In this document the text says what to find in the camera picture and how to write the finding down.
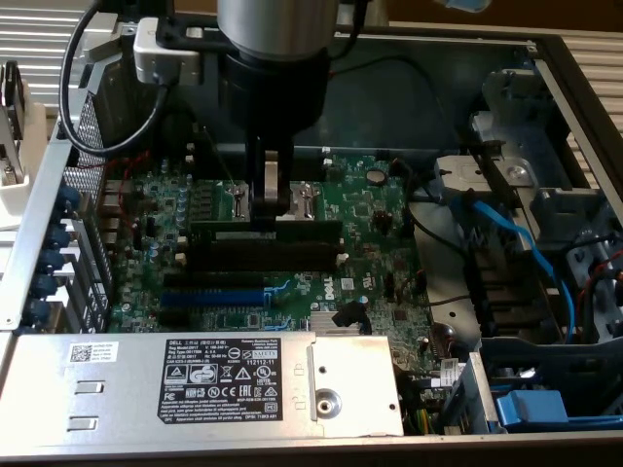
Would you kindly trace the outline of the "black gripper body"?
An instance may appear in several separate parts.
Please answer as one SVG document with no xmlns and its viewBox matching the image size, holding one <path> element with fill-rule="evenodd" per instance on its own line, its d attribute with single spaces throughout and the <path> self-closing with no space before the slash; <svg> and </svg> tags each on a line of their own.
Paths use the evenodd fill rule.
<svg viewBox="0 0 623 467">
<path fill-rule="evenodd" d="M 315 125 L 323 112 L 330 57 L 272 61 L 241 52 L 223 56 L 223 109 L 252 140 L 290 143 Z"/>
</svg>

